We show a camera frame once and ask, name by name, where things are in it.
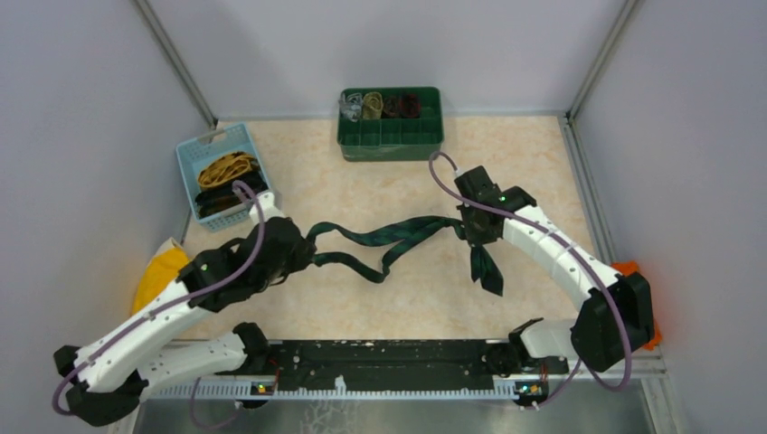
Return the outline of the green plaid tie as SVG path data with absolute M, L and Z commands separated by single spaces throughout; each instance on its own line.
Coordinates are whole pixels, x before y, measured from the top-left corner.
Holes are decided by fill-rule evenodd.
M 350 231 L 333 222 L 320 222 L 308 231 L 307 240 L 315 242 L 318 236 L 337 231 L 344 238 L 364 247 L 387 246 L 389 250 L 382 256 L 379 269 L 373 269 L 353 255 L 340 251 L 322 252 L 313 256 L 313 263 L 318 267 L 342 264 L 364 279 L 380 284 L 389 276 L 391 266 L 396 260 L 445 228 L 453 229 L 457 238 L 466 241 L 470 246 L 471 279 L 479 282 L 487 292 L 501 297 L 504 293 L 504 278 L 501 271 L 484 247 L 484 243 L 478 241 L 465 223 L 458 219 L 437 215 L 419 216 L 369 232 Z

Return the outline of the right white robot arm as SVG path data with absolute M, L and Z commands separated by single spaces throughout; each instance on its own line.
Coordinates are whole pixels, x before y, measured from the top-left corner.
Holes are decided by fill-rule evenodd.
M 604 373 L 655 336 L 648 281 L 606 265 L 564 234 L 524 189 L 505 191 L 483 166 L 455 177 L 469 243 L 506 241 L 535 261 L 571 299 L 574 319 L 534 319 L 518 327 L 509 360 L 533 372 L 547 356 L 578 358 Z

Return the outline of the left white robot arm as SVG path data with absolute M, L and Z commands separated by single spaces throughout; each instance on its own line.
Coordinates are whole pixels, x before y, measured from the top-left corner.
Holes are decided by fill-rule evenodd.
M 252 322 L 174 350 L 166 345 L 195 324 L 306 269 L 317 247 L 287 217 L 272 216 L 246 238 L 204 250 L 166 288 L 96 342 L 54 355 L 63 380 L 52 406 L 103 427 L 165 388 L 216 374 L 258 374 L 270 365 L 269 340 Z

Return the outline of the dark navy tie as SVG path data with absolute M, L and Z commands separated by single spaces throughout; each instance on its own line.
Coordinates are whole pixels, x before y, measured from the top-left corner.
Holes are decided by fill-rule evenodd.
M 267 183 L 261 176 L 261 173 L 257 171 L 246 173 L 236 178 L 236 181 L 244 182 L 255 193 L 261 193 L 269 189 Z M 233 181 L 230 181 L 196 195 L 194 203 L 196 205 L 197 215 L 200 218 L 205 218 L 241 204 L 241 200 L 232 189 L 232 184 Z

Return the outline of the yellow patterned tie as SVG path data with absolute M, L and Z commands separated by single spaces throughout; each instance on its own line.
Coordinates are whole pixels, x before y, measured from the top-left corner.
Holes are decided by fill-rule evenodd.
M 255 156 L 244 151 L 235 151 L 212 161 L 196 176 L 196 182 L 205 191 L 234 181 L 259 168 L 260 163 Z

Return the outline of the yellow cloth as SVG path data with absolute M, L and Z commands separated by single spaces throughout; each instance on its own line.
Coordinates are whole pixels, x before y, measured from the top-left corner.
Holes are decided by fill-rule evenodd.
M 189 260 L 183 246 L 176 239 L 168 238 L 164 241 L 148 262 L 137 284 L 131 314 L 136 314 L 155 300 Z

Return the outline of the light blue plastic basket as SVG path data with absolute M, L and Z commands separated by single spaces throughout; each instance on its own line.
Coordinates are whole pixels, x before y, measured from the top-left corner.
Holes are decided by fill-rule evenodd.
M 272 188 L 251 133 L 236 123 L 189 139 L 175 148 L 194 219 L 220 231 L 248 218 L 249 207 L 232 189 L 235 181 L 253 192 Z

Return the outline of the green compartment organizer box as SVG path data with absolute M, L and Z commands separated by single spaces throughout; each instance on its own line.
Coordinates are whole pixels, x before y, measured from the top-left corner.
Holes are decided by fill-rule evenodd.
M 444 142 L 441 92 L 436 87 L 347 88 L 340 92 L 378 91 L 388 95 L 416 93 L 421 99 L 419 118 L 380 118 L 352 122 L 337 116 L 336 142 L 348 162 L 426 161 Z

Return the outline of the red black rolled tie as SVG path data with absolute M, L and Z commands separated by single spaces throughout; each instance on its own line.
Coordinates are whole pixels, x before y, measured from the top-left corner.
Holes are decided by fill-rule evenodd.
M 421 99 L 416 93 L 405 93 L 400 97 L 400 117 L 419 118 L 421 116 Z

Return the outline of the brown rolled tie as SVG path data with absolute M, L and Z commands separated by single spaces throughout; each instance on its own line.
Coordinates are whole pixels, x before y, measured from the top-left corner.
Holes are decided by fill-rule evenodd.
M 382 118 L 401 118 L 401 96 L 388 95 L 383 98 Z

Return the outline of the silver rolled tie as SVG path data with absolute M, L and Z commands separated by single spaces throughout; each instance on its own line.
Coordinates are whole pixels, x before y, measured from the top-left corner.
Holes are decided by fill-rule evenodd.
M 342 118 L 357 122 L 362 118 L 363 95 L 360 92 L 342 92 L 338 101 L 339 113 Z

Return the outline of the olive rolled tie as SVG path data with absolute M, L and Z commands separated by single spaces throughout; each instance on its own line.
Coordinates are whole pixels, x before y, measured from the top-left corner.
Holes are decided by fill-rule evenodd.
M 362 119 L 380 119 L 383 114 L 384 99 L 380 92 L 371 91 L 364 94 L 362 99 Z

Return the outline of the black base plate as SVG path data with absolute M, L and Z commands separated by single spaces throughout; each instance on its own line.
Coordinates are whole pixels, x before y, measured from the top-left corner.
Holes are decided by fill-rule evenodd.
M 236 375 L 274 377 L 280 392 L 330 391 L 343 378 L 351 392 L 490 391 L 495 378 L 567 374 L 557 356 L 533 359 L 508 341 L 285 340 Z

